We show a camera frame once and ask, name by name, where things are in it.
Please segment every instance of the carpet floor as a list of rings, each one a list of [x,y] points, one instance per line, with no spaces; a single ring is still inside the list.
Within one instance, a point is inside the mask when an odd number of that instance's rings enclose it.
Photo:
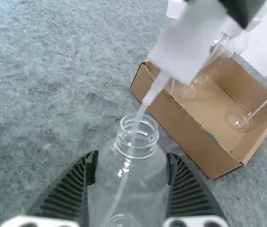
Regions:
[[[165,11],[166,0],[0,0],[0,223],[138,109],[129,86]],[[199,173],[231,226],[267,227],[267,138],[246,168]]]

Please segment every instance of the cardboard box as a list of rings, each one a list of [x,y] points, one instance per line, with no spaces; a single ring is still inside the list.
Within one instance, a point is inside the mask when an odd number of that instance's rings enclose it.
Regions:
[[[140,102],[158,73],[151,62],[141,63],[130,87]],[[242,109],[250,86],[261,89],[259,97],[267,96],[265,87],[233,59],[218,74],[193,100],[171,96],[165,89],[147,109],[211,180],[246,165],[267,136],[267,117],[247,132],[231,128],[225,117],[230,109]],[[177,84],[174,94],[180,88]]]

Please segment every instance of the clear plastic bottle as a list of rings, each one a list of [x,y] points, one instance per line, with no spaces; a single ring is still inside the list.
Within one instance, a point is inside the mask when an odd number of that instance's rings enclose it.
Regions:
[[[144,115],[135,141],[135,114],[122,118],[117,137],[99,150],[95,173],[95,226],[161,226],[167,188],[166,154],[157,144],[156,121]]]

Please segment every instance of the bottle neck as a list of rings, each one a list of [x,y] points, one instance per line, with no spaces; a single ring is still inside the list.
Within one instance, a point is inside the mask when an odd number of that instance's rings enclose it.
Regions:
[[[156,151],[159,137],[158,126],[152,117],[143,115],[139,122],[136,138],[132,140],[132,126],[135,116],[132,114],[122,118],[114,146],[126,157],[145,159],[151,157]]]

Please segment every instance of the plastic bottle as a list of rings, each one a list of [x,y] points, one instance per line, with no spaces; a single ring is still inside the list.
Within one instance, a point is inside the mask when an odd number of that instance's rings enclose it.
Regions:
[[[132,141],[135,114],[125,116],[117,137],[99,150],[95,173],[95,226],[156,227],[167,188],[166,154],[157,145],[156,121],[140,120]]]

